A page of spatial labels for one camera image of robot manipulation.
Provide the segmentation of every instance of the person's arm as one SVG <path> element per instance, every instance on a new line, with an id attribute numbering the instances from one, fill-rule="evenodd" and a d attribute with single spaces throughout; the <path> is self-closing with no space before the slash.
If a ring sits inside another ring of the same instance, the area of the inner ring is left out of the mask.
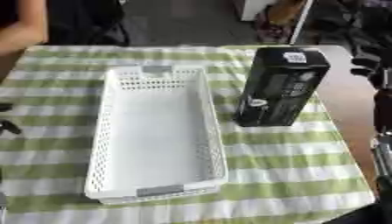
<path id="1" fill-rule="evenodd" d="M 0 30 L 0 55 L 48 40 L 46 0 L 17 0 L 19 20 Z"/>

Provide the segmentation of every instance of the basket slot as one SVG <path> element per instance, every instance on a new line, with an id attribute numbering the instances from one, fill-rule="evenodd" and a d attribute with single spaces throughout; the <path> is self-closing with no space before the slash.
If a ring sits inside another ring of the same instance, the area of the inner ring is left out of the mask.
<path id="1" fill-rule="evenodd" d="M 137 197 L 149 197 L 149 196 L 157 196 L 157 195 L 169 194 L 169 193 L 182 193 L 183 191 L 184 191 L 183 185 L 167 185 L 167 186 L 137 189 L 136 195 Z"/>

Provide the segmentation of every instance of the white cabinet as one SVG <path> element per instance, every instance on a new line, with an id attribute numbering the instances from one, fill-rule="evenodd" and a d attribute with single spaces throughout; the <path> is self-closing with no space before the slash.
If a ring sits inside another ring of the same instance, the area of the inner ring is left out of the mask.
<path id="1" fill-rule="evenodd" d="M 232 0 L 242 21 L 255 20 L 257 13 L 277 0 Z"/>

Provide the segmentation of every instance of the green stripe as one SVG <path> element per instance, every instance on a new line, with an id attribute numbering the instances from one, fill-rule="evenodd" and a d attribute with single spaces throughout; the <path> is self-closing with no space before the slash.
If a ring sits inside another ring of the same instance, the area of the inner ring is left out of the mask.
<path id="1" fill-rule="evenodd" d="M 100 104 L 100 96 L 83 95 L 83 96 L 25 96 L 25 97 L 2 97 L 4 102 L 13 102 L 18 106 L 95 106 Z"/>
<path id="2" fill-rule="evenodd" d="M 91 149 L 92 137 L 69 138 L 33 138 L 17 137 L 15 139 L 2 139 L 0 151 L 75 151 Z"/>
<path id="3" fill-rule="evenodd" d="M 18 137 L 2 139 L 0 151 L 49 151 L 78 150 L 91 148 L 91 137 L 36 138 Z M 340 141 L 339 132 L 301 132 L 301 133 L 227 133 L 222 135 L 225 145 L 231 144 L 303 144 Z"/>
<path id="4" fill-rule="evenodd" d="M 7 80 L 7 88 L 101 88 L 103 80 Z"/>
<path id="5" fill-rule="evenodd" d="M 335 131 L 308 131 L 299 133 L 242 133 L 234 132 L 222 135 L 225 145 L 230 144 L 302 144 L 339 141 Z"/>
<path id="6" fill-rule="evenodd" d="M 275 169 L 305 168 L 324 165 L 352 165 L 348 153 L 298 155 L 292 157 L 230 157 L 229 170 L 235 169 Z M 35 164 L 3 165 L 4 179 L 66 179 L 85 177 L 87 164 Z"/>
<path id="7" fill-rule="evenodd" d="M 232 113 L 222 113 L 217 116 L 220 123 L 233 121 Z M 3 118 L 24 126 L 87 126 L 96 124 L 97 115 L 7 115 Z M 297 118 L 297 122 L 324 121 L 329 121 L 326 112 L 301 113 Z"/>
<path id="8" fill-rule="evenodd" d="M 254 216 L 232 219 L 200 220 L 187 222 L 170 222 L 170 224 L 293 224 L 300 221 L 331 220 L 341 214 L 350 212 L 352 209 L 338 209 L 332 211 L 309 212 L 309 213 L 290 213 L 275 216 Z"/>
<path id="9" fill-rule="evenodd" d="M 363 178 L 331 179 L 325 181 L 224 185 L 220 193 L 201 196 L 154 200 L 144 203 L 133 203 L 119 206 L 103 206 L 98 201 L 88 199 L 81 194 L 14 196 L 7 198 L 7 209 L 10 213 L 27 213 L 37 211 L 56 211 L 59 209 L 96 209 L 120 207 L 151 207 L 159 205 L 184 205 L 192 203 L 208 203 L 218 200 L 255 200 L 276 199 L 301 196 L 319 196 L 329 193 L 354 193 L 368 191 Z"/>
<path id="10" fill-rule="evenodd" d="M 242 88 L 243 81 L 212 80 L 211 88 Z M 7 88 L 100 88 L 103 80 L 8 80 L 4 83 Z"/>
<path id="11" fill-rule="evenodd" d="M 221 123 L 228 123 L 233 121 L 233 113 L 217 114 L 218 120 Z M 301 113 L 299 114 L 296 122 L 325 122 L 329 121 L 328 113 Z"/>
<path id="12" fill-rule="evenodd" d="M 250 70 L 250 66 L 208 66 L 206 71 L 209 74 L 246 74 Z"/>
<path id="13" fill-rule="evenodd" d="M 96 115 L 22 115 L 3 116 L 23 126 L 88 126 L 96 124 Z"/>
<path id="14" fill-rule="evenodd" d="M 227 166 L 234 169 L 307 168 L 324 165 L 353 165 L 349 153 L 297 155 L 290 157 L 229 157 Z"/>
<path id="15" fill-rule="evenodd" d="M 213 95 L 213 104 L 216 105 L 216 104 L 227 103 L 227 104 L 237 105 L 238 100 L 241 95 L 240 89 L 237 89 L 237 90 L 238 90 L 238 95 L 223 96 L 223 95 L 219 95 L 219 94 L 214 94 Z M 314 95 L 309 99 L 308 103 L 321 104 L 321 101 L 316 95 Z"/>
<path id="16" fill-rule="evenodd" d="M 248 61 L 251 58 L 242 55 L 232 56 L 224 52 L 162 52 L 161 50 L 149 51 L 122 51 L 112 49 L 110 51 L 99 52 L 76 52 L 71 50 L 37 50 L 27 52 L 25 57 L 33 58 L 72 58 L 72 59 L 131 59 L 131 60 L 213 60 L 213 61 Z"/>
<path id="17" fill-rule="evenodd" d="M 15 70 L 26 72 L 103 72 L 108 69 L 105 62 L 93 65 L 78 65 L 78 64 L 37 64 L 37 63 L 19 63 Z"/>
<path id="18" fill-rule="evenodd" d="M 86 177 L 88 164 L 3 165 L 4 179 L 69 179 Z"/>
<path id="19" fill-rule="evenodd" d="M 25 72 L 104 72 L 110 67 L 108 62 L 100 64 L 38 64 L 19 63 L 16 70 Z M 248 74 L 249 66 L 206 66 L 208 74 Z"/>
<path id="20" fill-rule="evenodd" d="M 215 94 L 213 96 L 213 103 L 217 104 L 234 104 L 237 105 L 240 97 L 240 91 L 238 95 L 233 96 L 222 96 Z M 83 96 L 25 96 L 25 97 L 2 97 L 4 102 L 15 102 L 17 105 L 26 106 L 57 106 L 57 105 L 81 105 L 91 106 L 100 103 L 100 96 L 95 95 L 83 95 Z M 308 103 L 320 104 L 321 101 L 313 96 L 309 99 Z"/>

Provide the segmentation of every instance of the chair leg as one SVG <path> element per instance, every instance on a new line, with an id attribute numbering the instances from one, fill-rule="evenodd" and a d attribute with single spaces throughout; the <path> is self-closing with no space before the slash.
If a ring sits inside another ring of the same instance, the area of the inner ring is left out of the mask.
<path id="1" fill-rule="evenodd" d="M 124 38 L 122 46 L 130 46 L 130 35 L 128 34 L 127 30 L 125 30 L 123 22 L 118 23 L 118 27 L 120 28 L 120 32 L 122 33 Z"/>
<path id="2" fill-rule="evenodd" d="M 344 37 L 345 37 L 347 43 L 350 45 L 351 54 L 353 56 L 357 55 L 358 49 L 357 49 L 357 45 L 355 44 L 353 37 L 351 37 L 351 35 L 349 33 L 345 33 Z"/>

